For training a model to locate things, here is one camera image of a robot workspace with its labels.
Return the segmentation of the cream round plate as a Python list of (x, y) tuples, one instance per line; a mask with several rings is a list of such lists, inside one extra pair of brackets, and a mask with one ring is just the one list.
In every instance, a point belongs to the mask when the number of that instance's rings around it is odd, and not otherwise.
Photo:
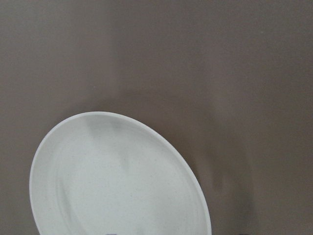
[(210, 235), (210, 214), (182, 155), (147, 125), (87, 112), (39, 144), (29, 195), (42, 235)]

